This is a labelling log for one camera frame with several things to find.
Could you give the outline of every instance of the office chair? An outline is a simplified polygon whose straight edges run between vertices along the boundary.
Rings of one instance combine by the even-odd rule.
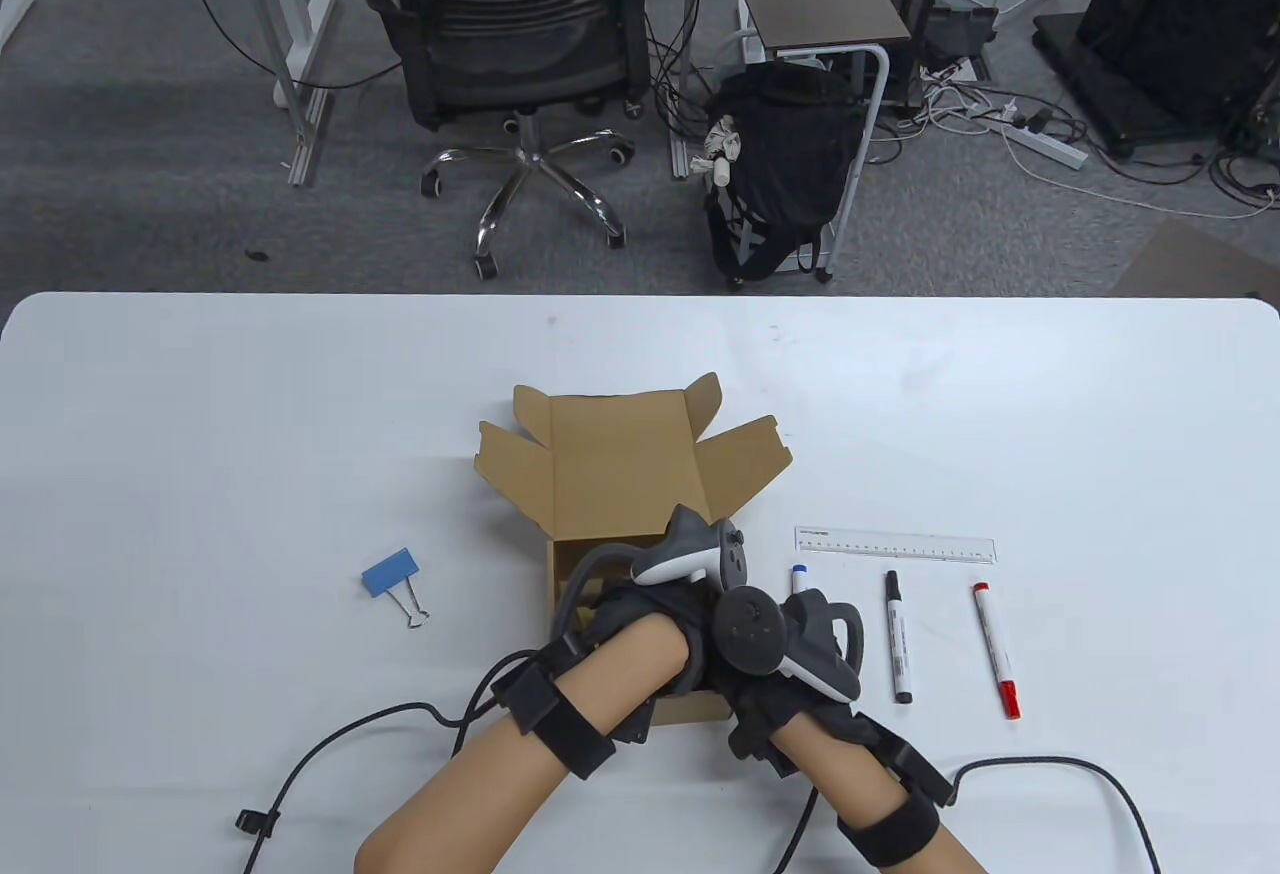
[[[480,219],[474,260],[483,280],[498,274],[490,241],[530,174],[549,178],[586,207],[604,226],[609,247],[626,244],[626,225],[608,202],[558,160],[605,147],[621,165],[631,160],[635,146],[621,133],[596,131],[548,147],[536,115],[549,102],[598,107],[607,99],[622,99],[627,116],[640,116],[640,101],[649,87],[644,0],[365,1],[381,17],[392,47],[403,61],[410,110],[419,124],[435,132],[460,115],[515,111],[503,125],[518,136],[513,148],[449,148],[422,169],[421,193],[435,198],[443,191],[439,169],[445,164],[513,163],[515,170]],[[485,51],[513,59],[508,67],[517,73],[475,64],[468,56]],[[539,52],[547,55],[545,61],[536,60]]]

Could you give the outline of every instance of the chair base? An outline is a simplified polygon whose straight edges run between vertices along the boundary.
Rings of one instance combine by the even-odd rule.
[[[511,177],[494,195],[493,201],[480,216],[476,234],[475,266],[481,280],[498,276],[498,262],[493,260],[489,242],[497,233],[502,219],[531,174],[541,174],[557,184],[559,189],[580,202],[603,225],[608,246],[621,248],[627,243],[627,229],[609,203],[580,179],[570,174],[557,163],[561,155],[576,154],[594,147],[608,147],[609,157],[617,165],[625,165],[635,156],[636,148],[626,137],[616,131],[596,131],[594,134],[575,138],[554,147],[545,147],[539,131],[536,115],[516,114],[516,132],[520,143],[507,147],[452,147],[440,151],[422,168],[421,192],[424,197],[439,197],[443,192],[440,165],[453,161],[499,161],[515,163]]]

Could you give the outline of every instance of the binder clip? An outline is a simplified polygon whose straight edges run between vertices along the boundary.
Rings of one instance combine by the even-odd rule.
[[[404,617],[408,618],[410,627],[421,627],[431,616],[422,610],[422,605],[417,603],[413,585],[408,580],[416,573],[417,563],[413,560],[413,555],[408,553],[408,548],[401,548],[389,558],[379,560],[365,573],[361,573],[360,580],[365,582],[365,590],[369,591],[371,598],[376,598],[380,594],[388,595],[389,599],[396,601],[397,608],[403,610]],[[408,599],[413,604],[412,610],[392,590],[399,585],[404,585],[408,589]]]

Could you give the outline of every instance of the open cardboard box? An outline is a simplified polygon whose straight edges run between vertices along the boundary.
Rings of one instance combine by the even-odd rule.
[[[714,374],[686,390],[604,398],[548,397],[518,386],[513,409],[529,438],[481,422],[476,471],[550,539],[552,610],[570,573],[595,545],[655,544],[676,504],[708,523],[732,517],[786,470],[791,452],[773,417],[700,440],[721,401]],[[586,596],[591,594],[588,587]],[[658,701],[653,723],[727,717],[718,695],[695,691]]]

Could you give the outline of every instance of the black backpack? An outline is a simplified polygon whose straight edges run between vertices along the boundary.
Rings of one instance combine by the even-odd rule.
[[[708,120],[733,118],[742,151],[727,188],[707,196],[716,266],[731,285],[763,280],[796,248],[813,244],[836,216],[858,154],[867,107],[846,79],[790,61],[753,64],[726,78],[705,105]],[[763,238],[740,262],[749,228]]]

